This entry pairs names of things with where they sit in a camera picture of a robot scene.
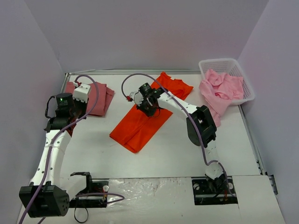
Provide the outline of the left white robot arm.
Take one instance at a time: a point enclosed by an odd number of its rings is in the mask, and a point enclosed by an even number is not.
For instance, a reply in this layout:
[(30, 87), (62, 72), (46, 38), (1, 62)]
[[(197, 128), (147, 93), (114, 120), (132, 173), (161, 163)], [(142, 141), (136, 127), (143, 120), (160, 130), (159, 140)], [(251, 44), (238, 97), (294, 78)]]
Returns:
[(87, 93), (60, 93), (55, 96), (56, 115), (48, 120), (46, 142), (37, 171), (28, 186), (20, 188), (19, 197), (25, 207), (20, 218), (63, 217), (71, 200), (79, 193), (89, 195), (94, 183), (89, 172), (74, 172), (63, 186), (60, 173), (65, 151), (76, 123), (87, 116)]

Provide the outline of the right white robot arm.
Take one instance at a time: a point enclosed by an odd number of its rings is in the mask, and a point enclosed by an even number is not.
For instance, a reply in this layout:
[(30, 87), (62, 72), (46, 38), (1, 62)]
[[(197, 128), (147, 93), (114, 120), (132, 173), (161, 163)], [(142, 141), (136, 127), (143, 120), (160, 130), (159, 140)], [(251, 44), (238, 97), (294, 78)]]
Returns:
[(136, 93), (131, 93), (130, 97), (137, 109), (148, 117), (157, 110), (166, 109), (182, 118), (186, 122), (189, 140), (202, 149), (208, 189), (214, 193), (223, 189), (225, 176), (216, 148), (217, 127), (208, 107), (189, 104), (163, 87), (155, 89), (148, 83), (143, 84)]

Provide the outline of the orange t shirt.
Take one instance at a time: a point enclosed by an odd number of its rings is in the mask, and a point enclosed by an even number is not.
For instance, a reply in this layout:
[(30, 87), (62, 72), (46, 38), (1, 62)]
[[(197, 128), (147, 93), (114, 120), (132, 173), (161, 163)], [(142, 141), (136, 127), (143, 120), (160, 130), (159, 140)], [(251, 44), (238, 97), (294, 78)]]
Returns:
[[(172, 79), (162, 72), (157, 81), (176, 97), (185, 100), (193, 90), (181, 79)], [(109, 137), (132, 153), (138, 153), (149, 142), (154, 134), (168, 120), (172, 113), (168, 110), (156, 112), (154, 117), (147, 117), (133, 106)]]

